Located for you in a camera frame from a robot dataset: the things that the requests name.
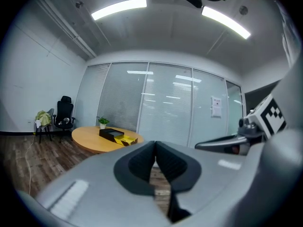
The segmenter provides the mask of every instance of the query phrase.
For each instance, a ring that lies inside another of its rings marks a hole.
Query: wooden floor
[[[65,173],[84,159],[94,155],[76,146],[69,136],[64,136],[59,143],[59,136],[50,141],[43,135],[41,144],[39,138],[34,136],[0,136],[0,154],[8,176],[17,190],[29,192],[29,170],[31,169],[30,195],[35,197],[49,182]],[[158,168],[153,168],[150,184],[155,185],[155,201],[163,213],[167,213],[170,200],[170,185]]]

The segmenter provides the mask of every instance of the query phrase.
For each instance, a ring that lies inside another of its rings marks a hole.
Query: concrete ceiling
[[[224,25],[201,16],[185,0],[147,0],[147,7],[116,13],[97,21],[91,13],[125,0],[51,0],[96,53],[121,48],[156,48],[226,58],[239,70],[283,54],[282,25],[272,0],[228,0],[203,4],[233,18],[251,33],[243,39]],[[82,1],[79,9],[75,3]],[[242,16],[239,8],[248,8]]]

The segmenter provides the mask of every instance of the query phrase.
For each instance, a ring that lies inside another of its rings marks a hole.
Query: black office chair
[[[55,126],[59,129],[62,129],[63,134],[65,130],[69,130],[73,127],[75,118],[72,117],[71,122],[71,112],[74,108],[74,105],[71,103],[71,98],[69,96],[63,96],[61,101],[57,103],[57,113],[58,115],[53,116],[53,122]],[[60,123],[63,122],[64,118],[68,118],[68,123]]]

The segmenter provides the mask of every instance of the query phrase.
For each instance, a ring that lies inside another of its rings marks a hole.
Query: wooden table
[[[144,141],[143,137],[135,132],[114,127],[106,128],[118,130],[124,132],[127,136],[138,138],[138,143]],[[99,130],[100,127],[98,126],[80,127],[71,133],[71,137],[78,146],[93,153],[104,153],[125,147],[99,136]]]

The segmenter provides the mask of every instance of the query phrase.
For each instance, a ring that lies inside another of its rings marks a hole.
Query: wall
[[[273,59],[263,66],[251,67],[243,75],[242,90],[247,93],[279,81],[288,71],[289,66],[286,56]]]
[[[75,103],[85,55],[35,2],[12,23],[0,52],[0,131],[33,132],[38,111]]]
[[[174,52],[174,51],[160,51],[160,50],[123,50],[106,52],[100,56],[89,60],[86,65],[96,65],[112,61],[156,61],[172,64],[180,64],[185,66],[201,69],[222,77],[241,85],[241,75],[229,66],[225,66],[216,61],[200,57],[198,55]]]

